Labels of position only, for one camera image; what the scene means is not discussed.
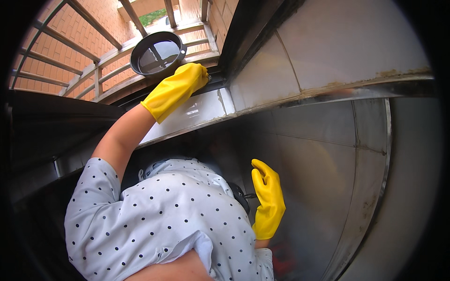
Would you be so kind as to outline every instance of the metal railing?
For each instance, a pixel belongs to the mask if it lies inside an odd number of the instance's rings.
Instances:
[[[142,23],[140,22],[139,18],[136,15],[136,12],[133,10],[129,0],[120,0],[123,7],[125,8],[125,11],[130,16],[132,22],[135,24],[136,29],[141,33],[142,37],[145,37],[148,35],[147,30],[144,28]],[[194,20],[192,23],[184,24],[182,26],[177,26],[175,23],[175,17],[173,14],[173,7],[171,0],[164,0],[164,3],[166,5],[166,10],[170,22],[170,28],[162,28],[161,30],[167,30],[174,32],[178,35],[193,32],[193,31],[199,31],[204,30],[206,38],[201,39],[195,39],[192,41],[183,42],[186,46],[195,46],[200,45],[204,43],[209,44],[209,51],[205,53],[205,51],[200,51],[197,53],[188,54],[186,58],[182,61],[182,64],[188,63],[188,62],[201,62],[204,64],[207,64],[207,66],[216,65],[218,58],[219,58],[219,52],[216,45],[216,42],[214,40],[214,35],[206,22],[207,19],[207,0],[201,0],[200,1],[200,10],[201,10],[201,18]],[[96,29],[106,40],[108,40],[115,49],[105,53],[101,57],[97,57],[88,50],[84,49],[77,43],[69,40],[67,37],[59,34],[56,30],[48,27],[47,25],[52,20],[52,18],[58,13],[58,11],[65,5],[68,4],[71,6],[81,17],[83,17],[94,29]],[[129,55],[136,44],[141,40],[140,37],[135,37],[133,39],[130,39],[124,43],[118,42],[101,24],[77,1],[77,0],[62,0],[59,2],[58,5],[49,13],[49,15],[44,19],[43,22],[36,20],[33,24],[33,27],[37,29],[36,34],[33,36],[33,38],[30,41],[30,44],[27,48],[21,48],[19,54],[22,55],[22,59],[20,60],[17,69],[14,69],[12,72],[13,81],[10,86],[10,89],[15,89],[15,85],[17,82],[17,78],[27,78],[31,80],[41,81],[45,83],[50,83],[54,85],[62,86],[62,89],[58,93],[59,96],[67,97],[74,89],[79,87],[81,84],[83,84],[87,79],[94,76],[94,83],[87,86],[84,90],[82,90],[77,96],[74,98],[80,99],[84,97],[88,92],[94,90],[95,97],[92,101],[99,102],[105,97],[110,97],[115,92],[123,90],[127,87],[132,87],[134,84],[141,82],[145,79],[145,77],[140,75],[134,75],[122,82],[119,82],[115,85],[113,85],[110,89],[108,89],[105,93],[103,92],[103,83],[107,81],[108,79],[114,77],[115,75],[127,70],[130,68],[130,64],[127,63],[123,66],[120,66],[119,68],[112,70],[110,73],[106,74],[105,76],[102,76],[102,69],[106,66],[112,64],[113,62],[121,59],[122,57]],[[58,40],[59,42],[63,43],[64,45],[72,48],[73,50],[81,53],[82,55],[90,58],[93,63],[86,66],[83,70],[78,70],[76,68],[73,68],[72,66],[69,66],[67,64],[64,64],[62,62],[56,61],[52,58],[49,58],[47,56],[44,56],[40,53],[32,51],[32,47],[35,44],[36,40],[38,39],[39,35],[41,33],[45,33],[48,36]],[[58,68],[70,71],[75,74],[75,76],[67,83],[60,80],[55,80],[49,77],[41,76],[38,74],[33,74],[29,72],[22,71],[22,66],[25,63],[26,58],[33,58],[38,61],[56,66]]]

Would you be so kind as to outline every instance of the brick wall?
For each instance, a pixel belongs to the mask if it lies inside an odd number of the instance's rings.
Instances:
[[[239,0],[213,0],[208,6],[209,24],[212,33],[217,36],[216,44],[221,53],[238,2]]]
[[[117,11],[117,0],[78,0],[83,7],[85,7],[90,14],[92,14],[97,21],[108,30],[116,40],[120,43],[124,43],[131,38],[140,36],[139,32],[134,28],[131,22],[125,22],[119,12]],[[50,11],[59,3],[58,0],[49,3],[42,14],[39,16],[39,20],[43,21]],[[56,14],[56,16],[48,24],[50,28],[55,29],[71,41],[82,46],[86,50],[90,51],[97,57],[102,56],[106,52],[115,48],[109,41],[101,36],[90,24],[88,24],[79,14],[77,14],[69,5],[64,7]],[[26,48],[29,45],[32,37],[35,35],[36,29],[33,28],[25,38],[23,46]],[[82,54],[72,50],[66,45],[60,43],[56,39],[53,39],[46,34],[41,34],[33,45],[32,50],[41,53],[45,56],[53,58],[57,61],[68,64],[76,69],[83,70],[92,61],[83,56]],[[18,66],[18,63],[22,55],[18,56],[18,61],[14,68]],[[102,74],[106,75],[112,70],[129,62],[130,56],[126,56],[105,69],[102,70]],[[43,75],[57,80],[69,82],[75,74],[66,70],[51,66],[44,62],[27,58],[22,67],[22,71]],[[118,82],[134,75],[131,69],[124,71],[113,78],[103,83],[103,90],[111,88]],[[94,82],[93,77],[88,79],[84,84],[75,89],[69,97],[77,96],[85,87],[91,85]],[[30,89],[36,91],[48,92],[50,94],[57,94],[61,86],[48,84],[44,82],[18,78],[15,88]],[[94,97],[94,91],[90,91],[83,99],[91,100]]]

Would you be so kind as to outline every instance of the yellow rubber glove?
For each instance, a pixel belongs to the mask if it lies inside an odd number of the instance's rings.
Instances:
[[[175,74],[167,77],[145,98],[141,104],[161,124],[177,107],[183,104],[193,92],[208,82],[208,73],[200,63],[180,66]]]
[[[256,239],[266,240],[274,236],[286,206],[281,192],[280,178],[266,163],[252,160],[253,186],[261,205],[256,210],[252,226]]]

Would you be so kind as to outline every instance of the white shirt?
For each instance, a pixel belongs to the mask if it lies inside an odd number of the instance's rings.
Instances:
[[[124,190],[112,166],[91,158],[67,206],[69,261],[87,280],[121,281],[192,248],[214,280],[273,280],[272,252],[227,182],[203,163],[168,160]]]

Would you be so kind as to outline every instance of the woman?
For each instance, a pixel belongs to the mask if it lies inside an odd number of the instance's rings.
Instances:
[[[267,248],[285,207],[278,174],[252,160],[261,206],[250,226],[227,182],[196,160],[152,166],[120,193],[131,153],[208,81],[200,64],[179,67],[109,129],[86,163],[64,226],[69,261],[87,280],[273,280]]]

